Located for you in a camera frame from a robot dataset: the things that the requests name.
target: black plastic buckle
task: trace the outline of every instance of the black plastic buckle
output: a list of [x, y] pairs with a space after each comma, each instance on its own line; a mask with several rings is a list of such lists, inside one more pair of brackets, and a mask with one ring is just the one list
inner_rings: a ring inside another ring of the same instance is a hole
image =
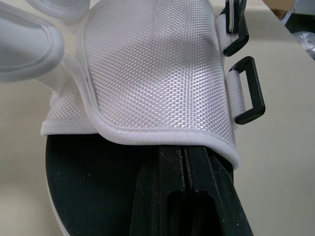
[[240, 7], [234, 7], [234, 22], [236, 23], [233, 32], [229, 32], [229, 1], [226, 2], [225, 9], [221, 14], [225, 14], [226, 17], [226, 32], [238, 34], [238, 39], [236, 39], [230, 46], [228, 46], [223, 54], [226, 57], [230, 57], [241, 50], [248, 42], [250, 35], [248, 34], [246, 20], [244, 16], [244, 10], [246, 6], [246, 0], [243, 0]]
[[246, 72], [248, 87], [250, 89], [252, 108], [235, 118], [237, 124], [247, 124], [261, 117], [266, 110], [264, 99], [259, 84], [255, 60], [252, 57], [245, 57], [236, 63], [231, 69], [238, 73]]

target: white table surface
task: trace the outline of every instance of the white table surface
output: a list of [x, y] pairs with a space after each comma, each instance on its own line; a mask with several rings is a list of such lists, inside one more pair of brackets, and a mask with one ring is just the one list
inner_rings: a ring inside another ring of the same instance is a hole
[[[2, 0], [61, 25], [24, 0]], [[218, 14], [224, 0], [213, 0]], [[243, 165], [235, 187], [255, 236], [313, 236], [315, 222], [315, 61], [261, 0], [246, 10], [250, 41], [225, 69], [255, 58], [264, 116], [236, 131]], [[66, 50], [73, 37], [62, 29]], [[50, 90], [35, 81], [0, 85], [0, 235], [61, 236], [45, 176], [40, 127]]]

